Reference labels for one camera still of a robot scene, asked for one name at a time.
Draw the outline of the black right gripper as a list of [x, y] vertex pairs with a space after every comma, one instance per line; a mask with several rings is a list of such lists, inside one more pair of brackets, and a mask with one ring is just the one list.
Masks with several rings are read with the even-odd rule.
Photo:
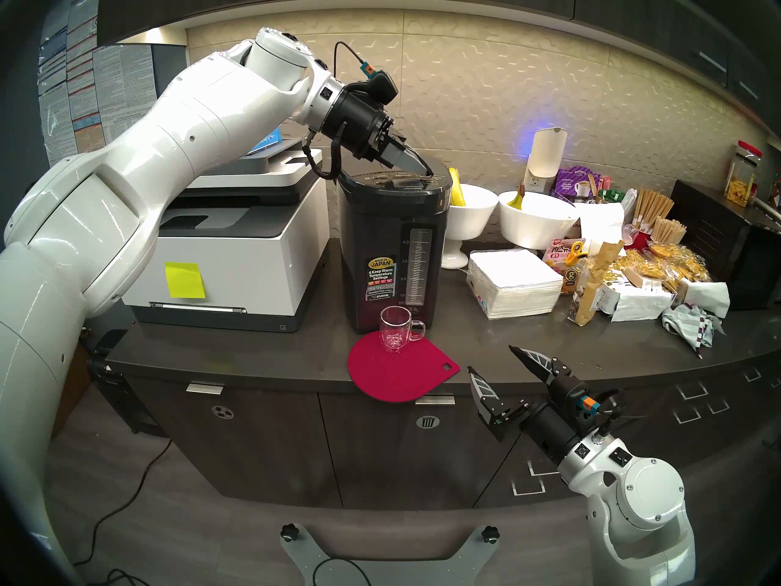
[[473, 400], [480, 420], [497, 440], [519, 422], [520, 430], [558, 466], [597, 426], [599, 403], [587, 385], [572, 376], [558, 358], [510, 345], [510, 352], [538, 380], [548, 386], [545, 399], [503, 401], [491, 385], [469, 367]]

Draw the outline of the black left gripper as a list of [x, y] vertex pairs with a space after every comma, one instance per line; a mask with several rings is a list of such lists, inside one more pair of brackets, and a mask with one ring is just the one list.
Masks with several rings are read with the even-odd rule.
[[357, 159], [377, 161], [388, 167], [430, 177], [434, 173], [425, 160], [395, 133], [387, 136], [387, 147], [380, 152], [372, 144], [379, 132], [387, 132], [394, 120], [383, 106], [363, 92], [341, 92], [322, 123], [322, 134], [333, 139], [338, 131], [340, 143]]

